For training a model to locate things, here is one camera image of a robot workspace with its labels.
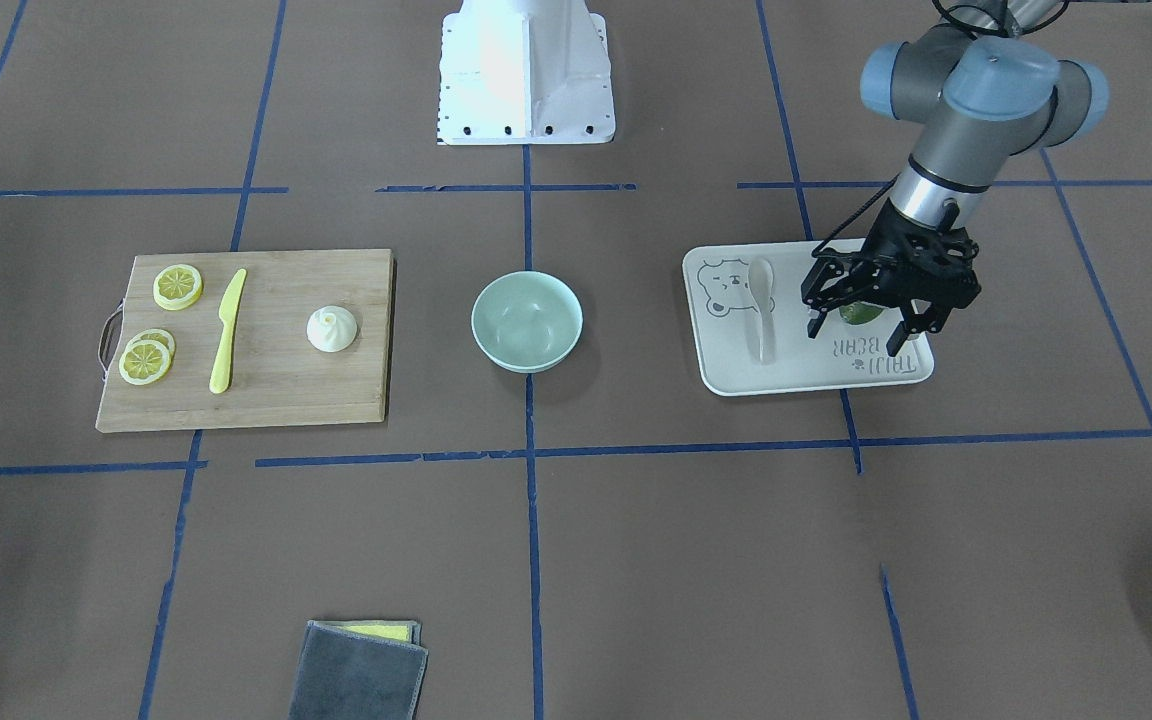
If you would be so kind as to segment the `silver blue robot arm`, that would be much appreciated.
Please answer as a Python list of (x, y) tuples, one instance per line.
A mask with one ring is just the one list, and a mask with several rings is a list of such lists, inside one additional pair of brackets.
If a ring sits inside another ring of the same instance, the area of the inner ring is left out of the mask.
[(905, 167), (873, 196), (879, 211), (858, 250), (814, 247), (801, 285), (814, 338), (844, 306), (893, 306), (886, 350), (943, 329), (977, 300), (978, 243), (967, 223), (1014, 156), (1059, 146), (1101, 122), (1111, 88), (1100, 68), (1028, 41), (1064, 1), (937, 1), (919, 40), (873, 51), (861, 101), (922, 128)]

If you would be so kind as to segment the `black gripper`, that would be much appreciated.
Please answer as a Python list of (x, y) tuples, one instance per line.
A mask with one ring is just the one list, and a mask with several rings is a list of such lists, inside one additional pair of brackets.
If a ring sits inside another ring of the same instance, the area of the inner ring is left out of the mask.
[(915, 223), (886, 200), (859, 250), (832, 249), (859, 218), (855, 211), (812, 250), (814, 264), (801, 283), (801, 300), (812, 310), (806, 338), (818, 336), (832, 311), (858, 302), (901, 311), (886, 343), (890, 357), (916, 334), (940, 332), (952, 310), (972, 305), (980, 293), (973, 270), (979, 247), (955, 227), (958, 214), (957, 202), (947, 200), (933, 211), (935, 223)]

